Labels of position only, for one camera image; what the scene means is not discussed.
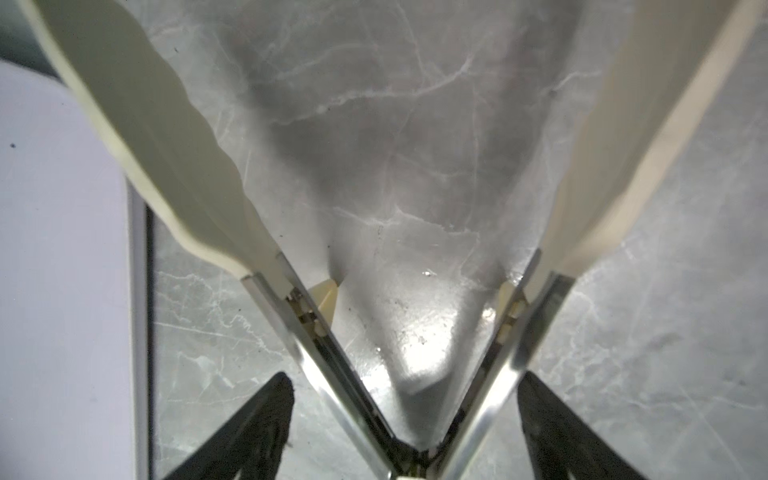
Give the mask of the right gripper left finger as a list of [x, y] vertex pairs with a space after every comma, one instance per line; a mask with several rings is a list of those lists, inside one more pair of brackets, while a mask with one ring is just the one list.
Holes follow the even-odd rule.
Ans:
[[288, 441], [295, 403], [290, 378], [266, 382], [169, 479], [274, 479]]

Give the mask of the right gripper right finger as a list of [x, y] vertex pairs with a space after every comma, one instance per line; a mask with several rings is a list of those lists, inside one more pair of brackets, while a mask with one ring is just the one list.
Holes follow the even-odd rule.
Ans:
[[534, 373], [522, 377], [517, 399], [536, 479], [644, 478]]

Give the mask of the lilac plastic tray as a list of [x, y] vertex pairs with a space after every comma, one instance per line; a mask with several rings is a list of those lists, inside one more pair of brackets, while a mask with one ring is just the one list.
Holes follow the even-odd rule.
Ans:
[[69, 90], [3, 62], [3, 478], [149, 477], [146, 223]]

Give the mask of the metal tongs with white tips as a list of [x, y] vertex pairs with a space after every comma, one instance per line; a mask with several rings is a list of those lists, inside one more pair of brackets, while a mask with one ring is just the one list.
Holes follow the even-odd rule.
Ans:
[[[128, 1], [396, 436], [437, 444], [631, 1]], [[533, 369], [650, 479], [767, 475], [767, 23]]]

